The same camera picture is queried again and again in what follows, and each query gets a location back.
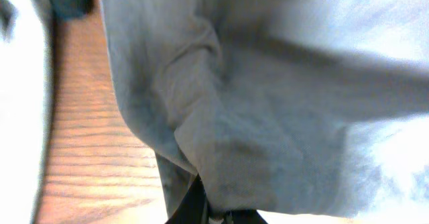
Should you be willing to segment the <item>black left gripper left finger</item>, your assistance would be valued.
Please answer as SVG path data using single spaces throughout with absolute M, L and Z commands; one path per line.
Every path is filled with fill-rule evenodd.
M 208 224 L 208 201 L 199 175 L 166 224 Z

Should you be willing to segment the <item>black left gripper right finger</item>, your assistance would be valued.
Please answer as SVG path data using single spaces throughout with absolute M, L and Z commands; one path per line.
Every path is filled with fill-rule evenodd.
M 231 211 L 225 215 L 225 224 L 268 224 L 256 210 Z

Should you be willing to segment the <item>grey shorts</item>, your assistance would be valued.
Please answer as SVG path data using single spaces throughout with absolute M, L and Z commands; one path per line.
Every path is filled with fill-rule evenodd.
M 167 212 L 428 221 L 428 0 L 101 0 Z

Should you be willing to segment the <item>khaki folded shorts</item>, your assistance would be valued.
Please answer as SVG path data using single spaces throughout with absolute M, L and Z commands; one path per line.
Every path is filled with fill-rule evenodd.
M 49 0 L 1 0 L 1 222 L 33 223 L 54 92 Z

